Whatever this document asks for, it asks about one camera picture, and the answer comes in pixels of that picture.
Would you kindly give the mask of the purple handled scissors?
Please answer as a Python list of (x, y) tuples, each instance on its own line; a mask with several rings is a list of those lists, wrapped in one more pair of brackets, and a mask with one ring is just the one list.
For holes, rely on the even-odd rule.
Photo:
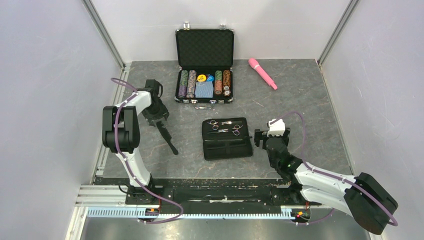
[(240, 129), (242, 127), (243, 127), (243, 125), (236, 124), (231, 129), (224, 128), (224, 129), (211, 130), (211, 131), (208, 131), (207, 134), (232, 133), (235, 136), (239, 136), (241, 134)]

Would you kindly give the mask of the black tail comb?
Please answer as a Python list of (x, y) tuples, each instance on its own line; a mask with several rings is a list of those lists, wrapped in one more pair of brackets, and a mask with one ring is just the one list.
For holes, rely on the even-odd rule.
[(168, 146), (170, 147), (172, 153), (174, 155), (178, 155), (179, 151), (177, 150), (177, 148), (172, 144), (172, 136), (170, 135), (169, 131), (167, 130), (167, 128), (165, 127), (164, 123), (162, 121), (158, 121), (156, 122), (156, 127), (160, 133), (160, 135), (162, 136), (162, 138), (165, 140), (165, 142), (168, 144)]

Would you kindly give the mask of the black zippered tool pouch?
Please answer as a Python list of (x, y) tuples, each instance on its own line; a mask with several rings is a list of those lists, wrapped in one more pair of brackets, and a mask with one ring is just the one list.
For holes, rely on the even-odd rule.
[[(243, 125), (240, 135), (235, 136), (231, 132), (207, 134), (212, 131), (212, 126), (208, 124), (210, 120), (218, 122), (232, 121), (232, 124), (220, 125), (219, 129), (231, 129), (235, 125)], [(202, 145), (203, 156), (206, 161), (238, 159), (253, 156), (253, 146), (249, 133), (247, 119), (245, 117), (215, 118), (202, 122)]]

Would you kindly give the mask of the silver scissors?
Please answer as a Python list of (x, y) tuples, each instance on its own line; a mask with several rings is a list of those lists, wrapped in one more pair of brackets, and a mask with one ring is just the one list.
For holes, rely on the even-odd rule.
[(230, 124), (232, 124), (232, 121), (216, 121), (216, 120), (212, 119), (207, 123), (212, 126), (212, 130), (216, 131), (216, 130), (219, 129), (219, 126), (230, 125)]

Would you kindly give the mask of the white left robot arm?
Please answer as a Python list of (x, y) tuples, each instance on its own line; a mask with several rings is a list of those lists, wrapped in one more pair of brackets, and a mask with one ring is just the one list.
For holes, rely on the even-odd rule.
[(130, 184), (141, 187), (137, 195), (139, 199), (145, 204), (151, 204), (157, 198), (157, 190), (150, 186), (152, 175), (145, 167), (139, 152), (139, 116), (142, 116), (148, 125), (158, 129), (175, 155), (179, 153), (172, 144), (172, 137), (165, 126), (170, 113), (161, 100), (163, 85), (155, 79), (146, 80), (143, 88), (135, 88), (115, 77), (111, 78), (111, 81), (130, 89), (132, 93), (121, 103), (103, 108), (102, 143), (120, 159)]

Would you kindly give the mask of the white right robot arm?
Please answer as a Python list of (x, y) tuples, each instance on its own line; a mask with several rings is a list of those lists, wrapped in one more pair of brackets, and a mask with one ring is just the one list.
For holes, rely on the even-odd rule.
[(288, 151), (290, 129), (282, 134), (255, 129), (254, 144), (266, 150), (270, 167), (290, 182), (289, 199), (295, 204), (314, 202), (351, 216), (364, 230), (381, 235), (396, 226), (397, 201), (370, 174), (339, 174), (312, 165)]

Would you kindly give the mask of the purple green chip stack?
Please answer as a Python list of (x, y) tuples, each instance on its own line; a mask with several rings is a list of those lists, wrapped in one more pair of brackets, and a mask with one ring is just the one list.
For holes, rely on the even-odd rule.
[(189, 72), (182, 70), (179, 78), (178, 98), (185, 98), (187, 95)]

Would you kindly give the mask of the purple grey chip stack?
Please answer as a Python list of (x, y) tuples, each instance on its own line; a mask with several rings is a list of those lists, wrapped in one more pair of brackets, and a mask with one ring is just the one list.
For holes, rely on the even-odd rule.
[(188, 72), (187, 89), (186, 89), (187, 98), (193, 98), (195, 96), (196, 76), (197, 76), (197, 72), (195, 70), (190, 70)]

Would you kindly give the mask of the blue playing card deck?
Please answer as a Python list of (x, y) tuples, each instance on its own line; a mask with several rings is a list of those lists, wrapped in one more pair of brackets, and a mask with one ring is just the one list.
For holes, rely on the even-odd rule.
[(194, 96), (196, 98), (211, 99), (214, 96), (214, 84), (212, 81), (197, 82)]

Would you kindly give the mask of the yellow dealer button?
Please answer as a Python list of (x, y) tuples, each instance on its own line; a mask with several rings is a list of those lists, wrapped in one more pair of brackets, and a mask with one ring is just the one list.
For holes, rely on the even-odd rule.
[(198, 82), (205, 82), (207, 80), (207, 76), (205, 74), (200, 74), (196, 79)]

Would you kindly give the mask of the green orange chip stack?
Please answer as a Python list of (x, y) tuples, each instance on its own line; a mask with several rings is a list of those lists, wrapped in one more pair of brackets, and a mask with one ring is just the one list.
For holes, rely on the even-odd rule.
[(217, 70), (214, 75), (214, 94), (222, 95), (223, 92), (223, 72)]

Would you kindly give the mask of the brown orange chip stack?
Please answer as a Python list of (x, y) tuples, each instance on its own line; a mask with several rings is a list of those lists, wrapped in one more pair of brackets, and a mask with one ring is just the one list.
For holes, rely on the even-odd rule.
[(229, 96), (231, 93), (230, 90), (231, 87), (231, 71), (230, 70), (224, 70), (223, 71), (223, 80), (222, 80), (222, 89), (223, 89), (223, 95)]

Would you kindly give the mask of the pink wand massager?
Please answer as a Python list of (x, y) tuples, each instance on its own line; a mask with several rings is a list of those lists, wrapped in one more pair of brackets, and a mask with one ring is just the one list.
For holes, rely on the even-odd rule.
[(261, 67), (261, 65), (259, 64), (259, 62), (254, 59), (254, 58), (250, 58), (248, 60), (248, 64), (250, 65), (250, 67), (252, 69), (254, 69), (259, 75), (260, 77), (273, 89), (273, 90), (277, 90), (278, 87), (275, 84), (274, 80), (268, 75), (268, 73)]

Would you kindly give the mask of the black poker chip case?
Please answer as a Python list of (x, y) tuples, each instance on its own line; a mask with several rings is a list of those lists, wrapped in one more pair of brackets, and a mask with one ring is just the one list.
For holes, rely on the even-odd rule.
[[(181, 28), (175, 30), (175, 42), (178, 61), (178, 77), (174, 100), (181, 104), (192, 104), (196, 108), (212, 108), (214, 105), (231, 104), (234, 101), (234, 43), (235, 31), (221, 24), (216, 28), (192, 27), (185, 21)], [(198, 75), (215, 76), (216, 71), (230, 70), (230, 95), (213, 93), (213, 98), (178, 98), (180, 75), (182, 70), (196, 71)]]

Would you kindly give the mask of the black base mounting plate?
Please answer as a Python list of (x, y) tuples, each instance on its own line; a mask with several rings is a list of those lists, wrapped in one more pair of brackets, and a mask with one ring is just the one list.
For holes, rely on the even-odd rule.
[(301, 187), (281, 178), (154, 178), (129, 186), (127, 205), (158, 205), (162, 214), (276, 214), (281, 206), (312, 206)]

